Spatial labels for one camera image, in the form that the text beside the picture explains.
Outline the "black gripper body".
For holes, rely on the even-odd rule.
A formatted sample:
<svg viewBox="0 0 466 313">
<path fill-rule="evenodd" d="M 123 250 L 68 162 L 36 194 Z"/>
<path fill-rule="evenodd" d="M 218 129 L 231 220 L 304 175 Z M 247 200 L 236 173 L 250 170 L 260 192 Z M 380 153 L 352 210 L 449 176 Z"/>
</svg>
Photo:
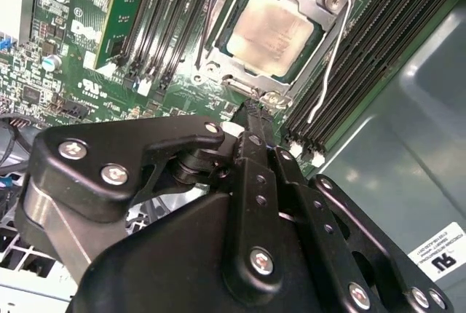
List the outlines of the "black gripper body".
<svg viewBox="0 0 466 313">
<path fill-rule="evenodd" d="M 225 194 L 203 197 L 105 250 L 84 274 L 70 312 L 252 312 L 224 282 L 231 235 L 241 231 L 283 271 L 257 312 L 330 312 L 304 257 L 296 227 L 268 220 L 253 202 L 243 213 Z"/>
</svg>

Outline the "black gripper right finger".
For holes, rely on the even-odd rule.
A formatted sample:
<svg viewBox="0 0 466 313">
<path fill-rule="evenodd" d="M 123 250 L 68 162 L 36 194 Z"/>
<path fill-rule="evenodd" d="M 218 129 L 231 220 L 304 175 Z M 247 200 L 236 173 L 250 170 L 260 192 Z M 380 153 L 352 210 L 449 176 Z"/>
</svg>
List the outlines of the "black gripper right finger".
<svg viewBox="0 0 466 313">
<path fill-rule="evenodd" d="M 265 171 L 261 276 L 280 285 L 260 312 L 452 312 L 447 295 L 326 175 L 306 179 L 259 111 Z"/>
</svg>

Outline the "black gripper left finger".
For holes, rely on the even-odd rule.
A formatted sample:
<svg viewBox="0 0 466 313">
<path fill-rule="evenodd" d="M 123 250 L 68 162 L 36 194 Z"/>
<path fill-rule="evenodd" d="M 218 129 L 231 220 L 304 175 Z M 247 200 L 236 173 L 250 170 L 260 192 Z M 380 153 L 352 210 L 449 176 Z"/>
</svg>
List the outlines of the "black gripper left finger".
<svg viewBox="0 0 466 313">
<path fill-rule="evenodd" d="M 39 133 L 15 212 L 29 244 L 59 260 L 78 285 L 99 255 L 203 197 L 225 194 L 243 213 L 258 204 L 265 171 L 255 100 L 218 124 L 184 115 L 51 127 Z M 263 252 L 231 235 L 224 282 L 241 302 L 267 302 L 280 281 L 266 280 Z"/>
</svg>

